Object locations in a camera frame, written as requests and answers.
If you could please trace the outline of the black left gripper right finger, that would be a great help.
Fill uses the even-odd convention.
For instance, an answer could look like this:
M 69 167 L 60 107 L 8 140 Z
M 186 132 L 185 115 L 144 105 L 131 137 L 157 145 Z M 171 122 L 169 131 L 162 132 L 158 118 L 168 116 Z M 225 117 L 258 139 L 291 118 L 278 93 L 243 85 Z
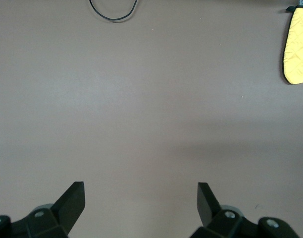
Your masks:
M 197 209 L 202 222 L 192 238 L 260 238 L 258 225 L 250 222 L 240 209 L 221 205 L 206 182 L 199 182 Z

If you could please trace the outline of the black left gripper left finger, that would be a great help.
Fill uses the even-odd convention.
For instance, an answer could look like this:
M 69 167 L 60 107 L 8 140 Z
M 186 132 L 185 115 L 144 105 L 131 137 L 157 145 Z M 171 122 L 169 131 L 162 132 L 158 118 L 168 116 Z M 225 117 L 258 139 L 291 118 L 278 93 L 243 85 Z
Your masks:
M 67 238 L 85 208 L 85 186 L 74 182 L 54 204 L 36 207 L 11 224 L 13 238 Z

